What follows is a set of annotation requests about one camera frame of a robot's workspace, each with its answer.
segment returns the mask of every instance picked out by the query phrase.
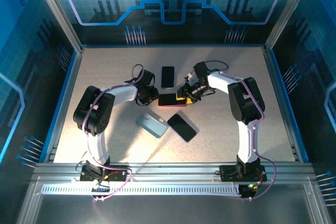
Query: phone screen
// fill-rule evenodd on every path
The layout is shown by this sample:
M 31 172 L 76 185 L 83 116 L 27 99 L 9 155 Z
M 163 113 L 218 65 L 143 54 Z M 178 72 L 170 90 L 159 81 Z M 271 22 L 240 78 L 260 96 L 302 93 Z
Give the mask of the phone screen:
M 176 100 L 176 94 L 160 94 L 159 106 L 186 106 L 186 100 Z
M 174 87 L 174 67 L 162 67 L 161 87 L 163 89 Z
M 196 136 L 196 131 L 191 128 L 186 121 L 182 119 L 178 114 L 173 115 L 169 120 L 168 124 L 174 131 L 180 135 L 184 141 L 189 142 L 194 136 Z

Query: speckled work surface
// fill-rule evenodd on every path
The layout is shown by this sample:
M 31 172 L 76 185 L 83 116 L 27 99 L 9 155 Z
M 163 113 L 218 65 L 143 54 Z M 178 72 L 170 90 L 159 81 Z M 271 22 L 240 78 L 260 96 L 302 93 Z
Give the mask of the speckled work surface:
M 260 154 L 275 161 L 294 161 L 261 48 L 165 47 L 85 49 L 54 162 L 77 163 L 87 158 L 86 138 L 72 120 L 87 86 L 121 84 L 131 79 L 133 65 L 141 63 L 155 74 L 159 93 L 172 93 L 184 83 L 184 77 L 196 63 L 212 59 L 228 63 L 228 74 L 256 79 L 266 106 L 266 119 L 259 128 Z M 161 89 L 162 66 L 175 67 L 173 90 Z M 221 68 L 216 63 L 208 66 Z M 186 143 L 169 128 L 157 139 L 136 125 L 142 112 L 156 114 L 166 121 L 179 112 L 192 122 L 198 134 Z M 112 162 L 235 162 L 238 125 L 230 111 L 229 97 L 221 91 L 181 108 L 158 107 L 158 101 L 147 107 L 137 106 L 134 101 L 125 102 L 113 107 L 106 129 L 106 146 Z

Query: purple cable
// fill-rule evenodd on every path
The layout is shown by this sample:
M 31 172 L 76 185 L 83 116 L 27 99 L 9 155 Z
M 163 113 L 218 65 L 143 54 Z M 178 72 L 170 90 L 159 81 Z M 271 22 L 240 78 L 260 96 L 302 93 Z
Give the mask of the purple cable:
M 97 104 L 98 100 L 99 100 L 104 94 L 106 94 L 107 92 L 109 92 L 109 91 L 111 91 L 111 90 L 113 90 L 113 89 L 116 89 L 116 88 L 122 88 L 122 87 L 127 87 L 127 86 L 130 86 L 130 85 L 133 85 L 133 84 L 135 84 L 135 83 L 137 83 L 137 82 L 139 82 L 139 81 L 141 80 L 141 78 L 143 77 L 143 74 L 144 74 L 144 67 L 143 67 L 143 65 L 141 65 L 141 64 L 136 64 L 136 65 L 133 66 L 133 68 L 132 68 L 132 78 L 134 79 L 134 69 L 135 69 L 137 66 L 140 66 L 140 67 L 142 68 L 142 71 L 141 71 L 140 76 L 139 76 L 135 81 L 133 81 L 133 82 L 131 82 L 131 83 L 128 83 L 128 84 L 122 84 L 122 85 L 116 85 L 116 86 L 113 86 L 113 87 L 108 88 L 108 89 L 104 90 L 103 92 L 101 92 L 101 93 L 97 96 L 97 98 L 94 100 L 94 102 L 92 103 L 92 105 L 91 105 L 91 107 L 90 107 L 90 109 L 89 109 L 88 113 L 86 114 L 86 116 L 85 116 L 85 118 L 84 118 L 84 121 L 83 121 L 82 130 L 83 130 L 83 132 L 85 133 L 85 135 L 86 135 L 86 137 L 87 137 L 87 139 L 88 139 L 88 140 L 87 140 L 88 151 L 89 151 L 91 157 L 93 158 L 93 160 L 94 160 L 98 165 L 100 165 L 101 167 L 103 167 L 103 168 L 105 168 L 105 169 L 108 169 L 108 170 L 128 170 L 128 171 L 130 172 L 129 177 L 126 179 L 126 181 L 125 181 L 125 182 L 124 182 L 124 183 L 123 183 L 123 184 L 122 184 L 116 191 L 114 191 L 113 193 L 109 194 L 109 195 L 106 196 L 106 197 L 96 198 L 96 200 L 104 201 L 105 199 L 108 199 L 108 198 L 112 197 L 114 194 L 116 194 L 117 192 L 119 192 L 120 189 L 123 188 L 124 185 L 126 185 L 126 183 L 130 180 L 130 178 L 131 178 L 131 176 L 132 176 L 132 169 L 129 169 L 129 168 L 112 168 L 112 167 L 103 166 L 102 164 L 100 164 L 100 163 L 93 157 L 93 155 L 92 155 L 92 152 L 91 152 L 91 149 L 90 149 L 90 144 L 89 144 L 89 133 L 85 131 L 85 125 L 86 125 L 86 123 L 87 123 L 87 121 L 88 121 L 88 118 L 89 118 L 89 116 L 90 116 L 90 114 L 91 114 L 93 108 L 94 108 L 95 105 Z
M 262 111 L 261 107 L 259 106 L 257 100 L 254 98 L 252 92 L 250 91 L 250 89 L 248 88 L 247 84 L 244 82 L 243 79 L 235 78 L 235 77 L 233 77 L 233 76 L 229 76 L 228 74 L 223 73 L 222 70 L 219 72 L 219 74 L 220 74 L 221 76 L 225 76 L 225 77 L 230 78 L 230 79 L 232 79 L 232 80 L 241 82 L 241 83 L 243 84 L 244 88 L 246 89 L 247 93 L 248 93 L 249 96 L 251 97 L 253 103 L 254 103 L 255 106 L 257 107 L 259 113 L 261 114 L 261 118 L 260 118 L 259 120 L 257 120 L 257 121 L 252 125 L 252 130 L 251 130 L 251 133 L 250 133 L 250 136 L 251 136 L 251 139 L 252 139 L 252 150 L 254 151 L 254 153 L 255 153 L 259 158 L 262 158 L 262 159 L 264 159 L 264 160 L 266 160 L 266 161 L 268 161 L 268 162 L 270 162 L 270 163 L 272 164 L 272 166 L 273 166 L 273 168 L 274 168 L 274 177 L 273 177 L 273 179 L 271 180 L 271 184 L 266 188 L 265 191 L 263 191 L 261 194 L 255 196 L 255 197 L 253 197 L 253 198 L 249 198 L 249 200 L 252 201 L 252 200 L 255 200 L 255 199 L 257 199 L 257 198 L 260 198 L 262 195 L 264 195 L 265 193 L 267 193 L 267 192 L 270 190 L 270 188 L 272 187 L 272 185 L 274 184 L 274 181 L 275 181 L 275 179 L 276 179 L 276 177 L 277 177 L 277 168 L 276 168 L 274 162 L 273 162 L 272 160 L 266 158 L 266 157 L 263 157 L 263 156 L 259 155 L 259 153 L 258 153 L 257 150 L 255 149 L 255 142 L 254 142 L 254 140 L 255 140 L 255 126 L 256 126 L 258 123 L 260 123 L 262 120 L 265 119 L 265 115 L 264 115 L 264 112 Z

